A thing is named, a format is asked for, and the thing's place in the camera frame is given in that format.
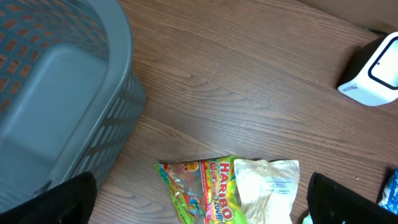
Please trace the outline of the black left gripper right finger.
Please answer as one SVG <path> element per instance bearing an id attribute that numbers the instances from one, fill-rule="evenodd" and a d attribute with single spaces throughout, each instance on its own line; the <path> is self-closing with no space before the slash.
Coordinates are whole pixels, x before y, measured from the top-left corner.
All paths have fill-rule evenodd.
<path id="1" fill-rule="evenodd" d="M 327 176 L 312 174 L 307 192 L 314 223 L 397 224 L 397 215 Z"/>

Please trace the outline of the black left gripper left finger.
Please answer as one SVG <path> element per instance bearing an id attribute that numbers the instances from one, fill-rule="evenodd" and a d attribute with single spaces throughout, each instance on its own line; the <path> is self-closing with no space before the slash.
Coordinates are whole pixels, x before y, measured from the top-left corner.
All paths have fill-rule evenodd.
<path id="1" fill-rule="evenodd" d="M 1 224 L 87 224 L 98 189 L 91 172 L 78 176 L 1 214 Z"/>

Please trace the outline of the blue snack bar wrapper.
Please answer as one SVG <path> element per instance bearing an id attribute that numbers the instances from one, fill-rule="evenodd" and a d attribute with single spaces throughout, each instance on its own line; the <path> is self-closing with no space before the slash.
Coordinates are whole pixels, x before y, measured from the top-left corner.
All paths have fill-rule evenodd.
<path id="1" fill-rule="evenodd" d="M 396 215 L 398 211 L 397 191 L 398 180 L 397 169 L 395 169 L 382 191 L 382 198 L 378 205 Z"/>

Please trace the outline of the beige paper pouch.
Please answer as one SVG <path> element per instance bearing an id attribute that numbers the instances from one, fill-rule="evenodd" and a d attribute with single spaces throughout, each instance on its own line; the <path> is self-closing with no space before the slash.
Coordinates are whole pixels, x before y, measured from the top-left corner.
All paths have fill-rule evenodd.
<path id="1" fill-rule="evenodd" d="M 236 159 L 234 173 L 241 208 L 249 224 L 292 224 L 300 166 L 297 160 Z"/>

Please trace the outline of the Haribo gummy worms bag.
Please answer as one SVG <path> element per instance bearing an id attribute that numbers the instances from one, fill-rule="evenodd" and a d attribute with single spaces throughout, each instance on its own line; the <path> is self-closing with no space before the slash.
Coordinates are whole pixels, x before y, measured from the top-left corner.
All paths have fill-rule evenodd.
<path id="1" fill-rule="evenodd" d="M 154 165 L 181 224 L 247 224 L 239 204 L 234 161 L 237 156 Z"/>

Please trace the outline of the light teal snack packet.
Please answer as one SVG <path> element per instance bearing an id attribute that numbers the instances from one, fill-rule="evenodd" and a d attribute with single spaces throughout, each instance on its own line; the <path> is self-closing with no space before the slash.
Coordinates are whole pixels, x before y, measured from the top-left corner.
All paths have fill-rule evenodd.
<path id="1" fill-rule="evenodd" d="M 308 214 L 303 220 L 302 224 L 313 224 L 313 220 L 310 214 Z"/>

